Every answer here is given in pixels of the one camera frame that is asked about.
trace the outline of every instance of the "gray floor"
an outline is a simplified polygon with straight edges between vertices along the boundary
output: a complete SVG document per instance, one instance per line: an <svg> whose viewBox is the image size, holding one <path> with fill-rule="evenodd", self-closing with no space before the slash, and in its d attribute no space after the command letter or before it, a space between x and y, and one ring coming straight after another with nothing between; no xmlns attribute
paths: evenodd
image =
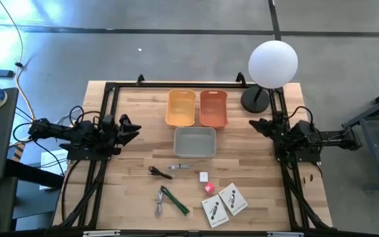
<svg viewBox="0 0 379 237"><path fill-rule="evenodd" d="M74 0L6 1L19 24L83 28L271 30L266 0ZM276 0L282 30L379 32L379 0ZM10 24L0 8L0 24ZM27 67L21 84L37 117L57 120L81 105L88 80L234 80L248 76L252 50L272 36L23 33ZM297 51L306 105L321 130L341 124L379 95L379 38L283 37ZM15 32L0 32L0 68L19 54ZM14 86L0 79L2 88ZM18 106L25 109L22 99ZM19 130L18 136L25 134ZM56 149L54 140L42 142ZM23 162L39 161L33 144ZM326 148L322 169L334 226L379 234L379 192L365 147L356 152ZM23 221L21 228L32 225Z"/></svg>

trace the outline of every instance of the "white spherical lamp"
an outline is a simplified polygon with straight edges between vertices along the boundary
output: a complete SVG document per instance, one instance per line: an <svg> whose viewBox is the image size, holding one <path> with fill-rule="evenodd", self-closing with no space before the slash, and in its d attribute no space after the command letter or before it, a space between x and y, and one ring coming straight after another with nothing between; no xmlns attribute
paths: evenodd
<svg viewBox="0 0 379 237"><path fill-rule="evenodd" d="M258 88L249 88L241 97L243 108L251 113L261 113L270 104L268 94L263 90L276 89L290 82L297 70L295 50L282 41L262 43L251 54L248 71Z"/></svg>

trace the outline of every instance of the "wooden table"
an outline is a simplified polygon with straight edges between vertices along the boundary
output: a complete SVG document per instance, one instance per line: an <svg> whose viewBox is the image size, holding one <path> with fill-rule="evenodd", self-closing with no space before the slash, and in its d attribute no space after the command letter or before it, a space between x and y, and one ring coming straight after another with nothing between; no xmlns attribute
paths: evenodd
<svg viewBox="0 0 379 237"><path fill-rule="evenodd" d="M85 111L100 110L104 87L103 81L89 82L83 104ZM240 104L243 89L226 89L228 125L216 132L216 155L212 159L178 159L173 152L175 128L164 121L169 90L170 88L120 89L115 120L118 121L120 115L126 113L134 124L142 125L142 129L140 135L108 163L97 228L212 230L201 207L201 201L210 195L205 193L199 182L199 172L207 171L209 181L215 185L214 195L233 182L249 205L235 217L228 213L230 221L213 230L289 230L282 174L274 158L273 142L248 124L250 119L271 119L270 107L261 114L248 113ZM203 89L193 90L197 93L194 126L200 126L199 93ZM297 106L304 105L300 84L289 83L284 86L284 91L289 114ZM291 118L291 125L299 119L308 119L304 110L298 110ZM192 168L166 171L167 165L176 163L190 163ZM81 162L71 174L66 189L66 214L73 210L83 195L88 165L89 162ZM171 174L173 180L149 175L147 169L151 165ZM301 179L306 179L305 184L302 182L306 200L320 218L331 226L326 194L318 169L311 164L300 163L299 172ZM314 176L312 182L309 181L311 174ZM165 197L163 215L161 218L155 217L157 192L161 185L166 186L188 207L188 216L183 216ZM295 206L298 223L301 223L297 204ZM54 224L61 222L60 209L59 205ZM86 223L89 218L90 214L87 214Z"/></svg>

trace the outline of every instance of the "small box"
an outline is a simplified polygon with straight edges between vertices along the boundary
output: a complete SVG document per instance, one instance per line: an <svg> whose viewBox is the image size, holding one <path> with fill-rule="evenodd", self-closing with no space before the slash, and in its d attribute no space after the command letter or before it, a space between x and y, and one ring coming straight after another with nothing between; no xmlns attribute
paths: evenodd
<svg viewBox="0 0 379 237"><path fill-rule="evenodd" d="M208 194L211 194L213 192L213 190L215 189L215 185L212 183L212 182L208 182L205 186L204 186L204 190L208 193Z"/></svg>
<svg viewBox="0 0 379 237"><path fill-rule="evenodd" d="M232 215L238 214L248 206L234 183L229 184L218 193Z"/></svg>
<svg viewBox="0 0 379 237"><path fill-rule="evenodd" d="M200 182L208 182L208 181L209 181L209 173L200 172Z"/></svg>
<svg viewBox="0 0 379 237"><path fill-rule="evenodd" d="M218 195L202 201L201 204L203 205L204 212L209 220L211 228L229 221L222 200L220 200Z"/></svg>

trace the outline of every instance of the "gray bin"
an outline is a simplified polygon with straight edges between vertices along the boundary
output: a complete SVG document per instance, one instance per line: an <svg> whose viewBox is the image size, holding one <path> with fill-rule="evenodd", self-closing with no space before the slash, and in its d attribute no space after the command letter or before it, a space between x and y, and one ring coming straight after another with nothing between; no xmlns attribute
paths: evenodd
<svg viewBox="0 0 379 237"><path fill-rule="evenodd" d="M216 130L207 127L176 128L174 151L179 158L211 158L216 153Z"/></svg>

